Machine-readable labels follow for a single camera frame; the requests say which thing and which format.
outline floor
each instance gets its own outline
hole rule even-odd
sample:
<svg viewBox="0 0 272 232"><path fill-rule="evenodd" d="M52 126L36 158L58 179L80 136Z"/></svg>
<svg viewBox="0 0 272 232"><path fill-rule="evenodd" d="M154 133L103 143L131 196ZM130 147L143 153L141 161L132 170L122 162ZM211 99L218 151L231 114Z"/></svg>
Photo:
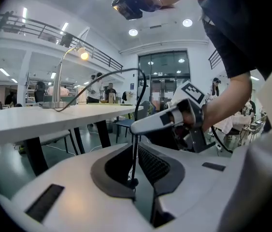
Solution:
<svg viewBox="0 0 272 232"><path fill-rule="evenodd" d="M101 148L99 135L95 128L88 129L86 126L82 127L80 128L80 134L86 152ZM109 137L111 144L115 145L116 135L110 133ZM142 137L142 141L147 141L146 137ZM122 130L122 134L118 138L118 144L127 142L131 142L131 135L128 133L127 138L125 138L125 130ZM67 138L67 144L69 152L74 153L70 138ZM56 148L43 146L43 154L49 167L54 166L66 158L74 157L74 155L66 153L64 140L59 140L56 143L50 144L50 146ZM20 155L17 149L18 146L13 144L0 146L0 193L9 199L26 183L35 178L35 174L33 173L27 156L25 154ZM217 150L216 146L201 152L201 154L231 157L229 152L226 152L225 150L220 152ZM153 188L145 178L144 173L138 164L135 177L139 180L139 185L136 187L137 201L135 202L135 206L142 215L149 220L151 215L150 204L152 203L153 198Z"/></svg>

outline desk lamp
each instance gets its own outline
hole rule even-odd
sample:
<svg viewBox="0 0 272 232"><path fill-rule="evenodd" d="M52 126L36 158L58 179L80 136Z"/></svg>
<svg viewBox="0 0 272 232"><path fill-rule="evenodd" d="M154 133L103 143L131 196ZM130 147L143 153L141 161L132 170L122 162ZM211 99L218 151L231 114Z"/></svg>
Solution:
<svg viewBox="0 0 272 232"><path fill-rule="evenodd" d="M61 60L59 61L58 69L57 69L58 72L55 76L52 102L44 102L43 108L63 108L68 104L68 102L60 100L60 81L61 81L63 60L65 56L71 51L78 52L79 57L83 60L88 59L88 52L86 51L85 47L81 44L81 42L79 42L75 47L68 49L68 51L64 53Z"/></svg>

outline balcony railing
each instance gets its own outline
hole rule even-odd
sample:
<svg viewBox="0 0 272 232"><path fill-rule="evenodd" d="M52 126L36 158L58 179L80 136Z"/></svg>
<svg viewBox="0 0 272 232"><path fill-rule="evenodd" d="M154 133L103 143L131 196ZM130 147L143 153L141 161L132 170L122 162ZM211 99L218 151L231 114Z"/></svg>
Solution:
<svg viewBox="0 0 272 232"><path fill-rule="evenodd" d="M76 46L80 41L89 53L90 58L95 58L96 60L108 65L109 68L113 68L115 70L121 70L123 68L123 65L91 44L73 36L70 33L64 32L40 21L16 15L9 15L6 17L0 14L0 31L17 33L23 36L34 35L39 39L59 44L67 48Z"/></svg>
<svg viewBox="0 0 272 232"><path fill-rule="evenodd" d="M219 63L222 61L221 56L219 53L215 50L212 55L209 57L209 62L211 65L211 69L213 70Z"/></svg>

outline black chair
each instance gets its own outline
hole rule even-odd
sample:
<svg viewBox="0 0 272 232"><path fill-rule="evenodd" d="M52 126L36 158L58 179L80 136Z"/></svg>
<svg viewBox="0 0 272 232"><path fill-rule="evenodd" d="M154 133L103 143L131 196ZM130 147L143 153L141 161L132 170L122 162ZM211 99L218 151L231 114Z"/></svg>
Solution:
<svg viewBox="0 0 272 232"><path fill-rule="evenodd" d="M140 106L143 106L143 109L138 111L138 120L145 118L147 116L147 112L149 110L149 105L150 102L148 101L144 101L140 104ZM131 124L135 122L134 119L124 119L124 120L120 120L116 122L116 143L117 143L117 139L119 137L119 129L120 126L125 127L126 131L125 131L125 137L127 136L127 130L128 128L131 126Z"/></svg>

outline lamp base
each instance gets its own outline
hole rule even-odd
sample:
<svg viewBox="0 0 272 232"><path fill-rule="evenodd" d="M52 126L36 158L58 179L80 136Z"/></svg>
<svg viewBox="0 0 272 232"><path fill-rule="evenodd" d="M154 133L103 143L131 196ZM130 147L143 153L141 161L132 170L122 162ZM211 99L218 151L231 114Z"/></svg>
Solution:
<svg viewBox="0 0 272 232"><path fill-rule="evenodd" d="M68 105L68 102L66 101L59 101L59 102L44 102L43 108L49 109L49 108L64 108Z"/></svg>

